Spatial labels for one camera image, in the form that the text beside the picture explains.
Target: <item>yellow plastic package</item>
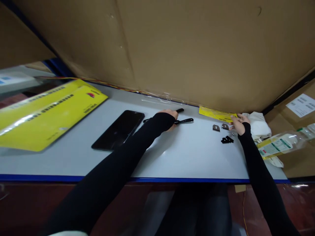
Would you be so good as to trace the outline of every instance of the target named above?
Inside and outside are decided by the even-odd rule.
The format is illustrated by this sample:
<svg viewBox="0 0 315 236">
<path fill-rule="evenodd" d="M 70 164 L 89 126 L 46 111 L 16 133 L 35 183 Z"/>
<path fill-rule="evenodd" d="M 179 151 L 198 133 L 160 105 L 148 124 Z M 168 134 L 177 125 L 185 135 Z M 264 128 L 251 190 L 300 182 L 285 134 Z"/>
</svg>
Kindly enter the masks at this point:
<svg viewBox="0 0 315 236">
<path fill-rule="evenodd" d="M 199 107 L 199 114 L 205 115 L 205 116 L 217 119 L 217 120 L 221 120 L 224 122 L 232 122 L 231 115 L 237 117 L 236 113 L 228 113 L 224 111 L 213 110 L 213 109 L 206 108 L 203 106 Z"/>
<path fill-rule="evenodd" d="M 41 151 L 107 98 L 74 80 L 0 109 L 0 146 Z"/>
</svg>

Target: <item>black smartphone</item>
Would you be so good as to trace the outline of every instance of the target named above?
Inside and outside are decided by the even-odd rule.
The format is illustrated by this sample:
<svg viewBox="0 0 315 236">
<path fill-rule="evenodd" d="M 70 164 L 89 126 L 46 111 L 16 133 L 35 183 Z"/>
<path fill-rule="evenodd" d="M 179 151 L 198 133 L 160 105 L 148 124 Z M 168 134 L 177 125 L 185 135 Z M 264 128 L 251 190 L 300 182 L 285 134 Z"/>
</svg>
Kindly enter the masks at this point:
<svg viewBox="0 0 315 236">
<path fill-rule="evenodd" d="M 136 111 L 124 111 L 114 123 L 93 143 L 92 148 L 114 151 L 134 133 L 144 118 L 144 114 Z"/>
</svg>

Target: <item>table surface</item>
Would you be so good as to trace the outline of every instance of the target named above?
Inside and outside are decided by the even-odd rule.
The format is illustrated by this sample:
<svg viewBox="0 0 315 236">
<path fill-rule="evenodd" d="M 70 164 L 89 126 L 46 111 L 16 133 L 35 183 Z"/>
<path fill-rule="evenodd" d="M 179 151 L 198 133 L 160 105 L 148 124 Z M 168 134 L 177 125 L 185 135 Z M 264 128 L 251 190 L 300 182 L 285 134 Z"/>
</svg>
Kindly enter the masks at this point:
<svg viewBox="0 0 315 236">
<path fill-rule="evenodd" d="M 165 103 L 148 96 L 92 84 L 109 98 L 76 124 L 65 135 L 41 152 L 0 148 L 0 181 L 81 180 L 110 154 L 91 148 L 98 137 L 125 110 L 145 114 L 145 119 L 163 109 L 184 108 L 178 120 L 193 118 L 193 123 L 178 125 L 165 132 L 147 149 L 132 174 L 142 182 L 248 182 L 243 150 L 230 131 L 212 130 L 222 122 L 198 113 L 198 107 Z M 234 143 L 222 144 L 229 135 Z M 276 182 L 288 182 L 281 168 L 265 162 Z"/>
</svg>

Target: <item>floor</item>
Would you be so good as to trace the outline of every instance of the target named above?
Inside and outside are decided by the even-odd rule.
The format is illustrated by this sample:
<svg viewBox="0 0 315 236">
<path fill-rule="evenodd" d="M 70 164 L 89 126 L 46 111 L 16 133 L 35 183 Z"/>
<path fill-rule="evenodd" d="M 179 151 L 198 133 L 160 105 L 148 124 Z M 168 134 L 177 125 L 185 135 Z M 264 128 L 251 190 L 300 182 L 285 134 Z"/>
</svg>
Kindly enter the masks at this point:
<svg viewBox="0 0 315 236">
<path fill-rule="evenodd" d="M 0 235 L 36 235 L 49 214 L 74 185 L 6 184 L 9 193 L 0 200 Z M 117 236 L 135 222 L 147 195 L 153 191 L 171 191 L 177 184 L 127 184 L 105 210 L 92 236 Z M 315 235 L 315 184 L 278 185 L 288 215 L 302 236 Z M 249 236 L 271 235 L 250 185 L 245 192 L 229 186 L 232 219 Z"/>
</svg>

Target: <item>plastic bottle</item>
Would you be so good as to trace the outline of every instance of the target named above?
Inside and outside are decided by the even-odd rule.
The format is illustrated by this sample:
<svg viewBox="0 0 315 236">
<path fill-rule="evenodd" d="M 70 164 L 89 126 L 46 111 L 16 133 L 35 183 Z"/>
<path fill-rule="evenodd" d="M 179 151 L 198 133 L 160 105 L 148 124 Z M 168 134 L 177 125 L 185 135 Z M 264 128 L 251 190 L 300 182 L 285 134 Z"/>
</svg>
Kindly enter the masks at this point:
<svg viewBox="0 0 315 236">
<path fill-rule="evenodd" d="M 306 146 L 309 140 L 315 138 L 315 123 L 297 131 L 286 131 L 276 134 L 257 144 L 258 150 L 264 160 L 293 152 Z"/>
</svg>

